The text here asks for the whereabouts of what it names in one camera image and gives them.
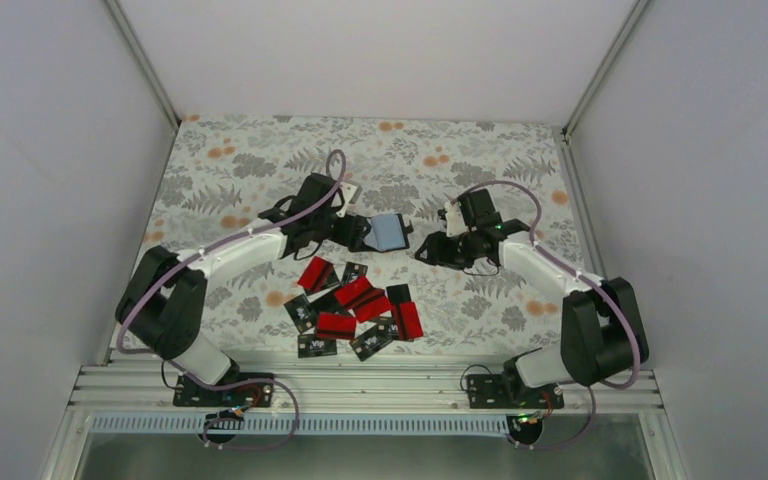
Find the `black card holder wallet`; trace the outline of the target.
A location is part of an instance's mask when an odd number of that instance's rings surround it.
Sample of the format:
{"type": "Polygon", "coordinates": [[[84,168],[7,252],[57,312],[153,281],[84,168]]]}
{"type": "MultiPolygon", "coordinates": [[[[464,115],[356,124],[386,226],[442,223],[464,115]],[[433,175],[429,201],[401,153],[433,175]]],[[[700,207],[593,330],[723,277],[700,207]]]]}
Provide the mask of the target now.
{"type": "Polygon", "coordinates": [[[400,213],[379,214],[372,217],[357,216],[350,247],[356,252],[407,250],[413,227],[404,221],[400,213]]]}

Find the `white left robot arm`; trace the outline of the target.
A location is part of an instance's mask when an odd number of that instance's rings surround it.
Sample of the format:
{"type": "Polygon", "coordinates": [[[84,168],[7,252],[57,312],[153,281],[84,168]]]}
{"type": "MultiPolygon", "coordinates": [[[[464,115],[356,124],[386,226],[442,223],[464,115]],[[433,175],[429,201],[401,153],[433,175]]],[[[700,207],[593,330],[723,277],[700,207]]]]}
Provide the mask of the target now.
{"type": "Polygon", "coordinates": [[[352,183],[310,174],[296,194],[229,237],[191,251],[149,249],[116,307],[121,333],[133,334],[147,352],[181,368],[212,404],[230,402],[239,367],[201,331],[207,297],[243,272],[328,239],[359,191],[352,183]]]}

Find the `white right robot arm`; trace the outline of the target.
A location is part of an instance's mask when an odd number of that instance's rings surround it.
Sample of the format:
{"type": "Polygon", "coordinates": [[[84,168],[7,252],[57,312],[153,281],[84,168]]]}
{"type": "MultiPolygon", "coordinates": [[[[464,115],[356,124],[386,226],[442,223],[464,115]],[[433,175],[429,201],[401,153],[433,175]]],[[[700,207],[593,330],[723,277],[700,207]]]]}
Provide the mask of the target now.
{"type": "Polygon", "coordinates": [[[440,210],[444,230],[428,235],[415,258],[460,271],[486,259],[558,302],[559,342],[504,363],[504,399],[525,407],[550,384],[601,383],[617,390],[633,386],[648,358],[633,287],[621,277],[606,280],[579,269],[545,246],[537,237],[540,211],[531,223],[503,219],[487,187],[479,183],[440,210]]]}

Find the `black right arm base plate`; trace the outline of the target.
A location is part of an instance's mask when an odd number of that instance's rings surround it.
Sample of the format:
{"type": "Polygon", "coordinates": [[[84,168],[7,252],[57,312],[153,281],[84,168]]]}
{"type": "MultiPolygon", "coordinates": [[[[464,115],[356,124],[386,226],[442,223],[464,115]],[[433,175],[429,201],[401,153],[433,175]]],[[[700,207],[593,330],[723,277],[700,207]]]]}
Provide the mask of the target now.
{"type": "Polygon", "coordinates": [[[563,392],[557,384],[527,388],[505,381],[500,374],[468,374],[464,387],[472,409],[561,409],[563,392]]]}

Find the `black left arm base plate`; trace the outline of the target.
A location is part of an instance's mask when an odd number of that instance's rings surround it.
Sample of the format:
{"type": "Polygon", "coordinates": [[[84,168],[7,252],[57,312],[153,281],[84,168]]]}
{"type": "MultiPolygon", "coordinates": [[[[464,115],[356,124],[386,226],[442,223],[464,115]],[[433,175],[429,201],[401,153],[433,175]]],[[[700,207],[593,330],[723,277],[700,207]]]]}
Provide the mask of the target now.
{"type": "Polygon", "coordinates": [[[245,386],[213,391],[205,389],[186,376],[179,376],[172,403],[175,407],[204,408],[268,408],[271,406],[275,376],[265,372],[238,373],[231,383],[247,381],[245,386]]]}

